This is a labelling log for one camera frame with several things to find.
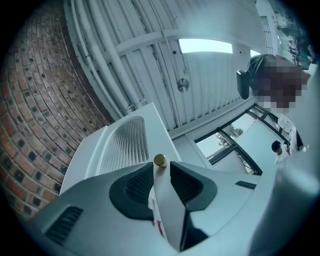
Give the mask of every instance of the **white metal panel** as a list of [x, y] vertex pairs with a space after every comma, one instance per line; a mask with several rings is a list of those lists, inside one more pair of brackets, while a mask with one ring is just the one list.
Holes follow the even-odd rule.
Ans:
[[[249, 49], [265, 47], [253, 1], [96, 0], [95, 13], [102, 15], [100, 21], [105, 28], [97, 23], [87, 0], [81, 1], [112, 79], [126, 99], [127, 105], [121, 111], [126, 113], [128, 108], [135, 110], [153, 102], [168, 131], [238, 100], [236, 70], [246, 69]], [[114, 51], [113, 58], [105, 51], [101, 39], [105, 37], [99, 30], [108, 32], [111, 48], [121, 63], [114, 63], [118, 59]], [[179, 38], [221, 40], [232, 44], [233, 53], [182, 55]], [[128, 77], [129, 84], [119, 77]], [[177, 81], [182, 78], [190, 83], [184, 93], [177, 88]], [[114, 91], [107, 81], [102, 82], [109, 92]]]

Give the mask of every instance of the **white pipe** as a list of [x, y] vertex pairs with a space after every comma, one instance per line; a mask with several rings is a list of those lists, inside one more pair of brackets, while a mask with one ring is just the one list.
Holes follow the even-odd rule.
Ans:
[[75, 30], [77, 32], [77, 35], [79, 37], [80, 40], [80, 44], [82, 46], [82, 50], [84, 52], [84, 55], [88, 61], [89, 67], [92, 70], [93, 76], [95, 78], [95, 80], [97, 81], [97, 83], [100, 86], [100, 89], [102, 90], [103, 94], [105, 95], [105, 97], [107, 98], [107, 100], [109, 101], [109, 103], [111, 104], [111, 106], [113, 107], [113, 109], [115, 110], [115, 112], [120, 116], [120, 118], [122, 118], [124, 115], [121, 113], [121, 111], [119, 110], [119, 108], [116, 106], [114, 100], [111, 98], [110, 94], [108, 93], [108, 91], [106, 90], [103, 82], [101, 81], [97, 70], [94, 67], [94, 64], [91, 60], [91, 57], [89, 55], [88, 49], [86, 47], [84, 38], [82, 36], [80, 27], [79, 27], [79, 22], [78, 22], [78, 17], [77, 17], [77, 13], [76, 13], [76, 7], [75, 7], [75, 0], [71, 0], [71, 9], [72, 9], [72, 15], [73, 15], [73, 20], [74, 20], [74, 24], [75, 24]]
[[84, 4], [82, 2], [82, 0], [77, 0], [77, 8], [78, 8], [78, 12], [80, 15], [80, 19], [81, 19], [81, 24], [84, 28], [84, 31], [87, 35], [87, 38], [89, 39], [90, 45], [91, 45], [91, 50], [92, 53], [96, 59], [96, 62], [98, 63], [100, 70], [101, 70], [101, 75], [103, 76], [103, 78], [107, 81], [107, 83], [109, 84], [109, 86], [111, 87], [111, 89], [113, 90], [114, 94], [116, 95], [116, 97], [118, 98], [120, 105], [122, 106], [122, 108], [127, 112], [127, 113], [131, 113], [131, 106], [128, 104], [126, 98], [124, 97], [124, 95], [122, 94], [121, 90], [119, 89], [114, 77], [112, 76], [110, 69], [105, 61], [105, 59], [102, 56], [102, 53], [100, 51], [100, 48], [97, 44], [97, 41], [95, 39], [95, 36], [92, 32], [89, 20], [88, 20], [88, 16], [86, 14], [86, 10], [84, 7]]
[[123, 87], [127, 91], [129, 97], [131, 98], [134, 105], [139, 109], [142, 108], [141, 100], [139, 99], [139, 96], [131, 82], [131, 80], [128, 77], [128, 74], [120, 60], [120, 57], [116, 51], [116, 48], [111, 40], [111, 37], [109, 35], [109, 31], [107, 27], [105, 26], [104, 18], [101, 14], [101, 10], [99, 9], [97, 5], [97, 0], [89, 0], [89, 5], [92, 11], [93, 18], [95, 20], [95, 23], [98, 27], [99, 34], [101, 36], [103, 45], [106, 49], [106, 51], [110, 54], [112, 64], [114, 66], [114, 69], [119, 77], [119, 79], [122, 82]]

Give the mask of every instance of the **window frame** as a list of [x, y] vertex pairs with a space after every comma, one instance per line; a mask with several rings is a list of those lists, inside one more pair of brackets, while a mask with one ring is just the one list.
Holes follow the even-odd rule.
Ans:
[[[258, 108], [263, 113], [263, 115], [260, 117], [260, 116], [256, 115], [255, 113], [251, 112], [250, 110], [253, 108]], [[208, 134], [202, 136], [201, 138], [196, 139], [194, 142], [197, 144], [197, 143], [207, 139], [208, 137], [210, 137], [216, 133], [219, 133], [230, 144], [230, 146], [228, 146], [227, 148], [225, 148], [221, 152], [217, 153], [212, 158], [208, 159], [210, 164], [212, 166], [215, 165], [216, 163], [218, 163], [220, 160], [222, 160], [223, 158], [225, 158], [226, 156], [228, 156], [231, 152], [233, 152], [235, 150], [239, 154], [239, 156], [241, 156], [246, 161], [246, 163], [249, 165], [249, 167], [254, 171], [253, 175], [260, 176], [260, 175], [262, 175], [263, 172], [259, 168], [259, 166], [255, 163], [255, 161], [247, 154], [247, 152], [234, 139], [232, 139], [225, 131], [223, 131], [224, 128], [226, 128], [227, 126], [229, 126], [230, 124], [232, 124], [233, 122], [235, 122], [236, 120], [238, 120], [239, 118], [241, 118], [245, 114], [248, 114], [251, 117], [255, 118], [256, 120], [259, 120], [260, 122], [265, 124], [272, 132], [274, 132], [276, 135], [278, 135], [283, 141], [285, 141], [285, 143], [289, 143], [289, 141], [282, 135], [282, 128], [280, 128], [278, 131], [265, 121], [265, 118], [268, 115], [271, 117], [272, 121], [276, 120], [278, 122], [278, 117], [276, 117], [274, 114], [272, 114], [271, 112], [269, 112], [268, 110], [259, 106], [256, 103], [253, 104], [252, 106], [250, 106], [248, 109], [246, 109], [240, 115], [238, 115], [235, 118], [233, 118], [232, 120], [230, 120], [229, 122], [225, 123], [221, 127], [218, 127], [217, 129], [213, 130], [212, 132], [209, 132]]]

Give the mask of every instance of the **air vent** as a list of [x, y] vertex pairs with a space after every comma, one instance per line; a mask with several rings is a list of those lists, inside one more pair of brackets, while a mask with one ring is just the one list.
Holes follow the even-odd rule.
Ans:
[[82, 212], [83, 210], [78, 207], [69, 206], [53, 223], [45, 235], [58, 245], [63, 246]]

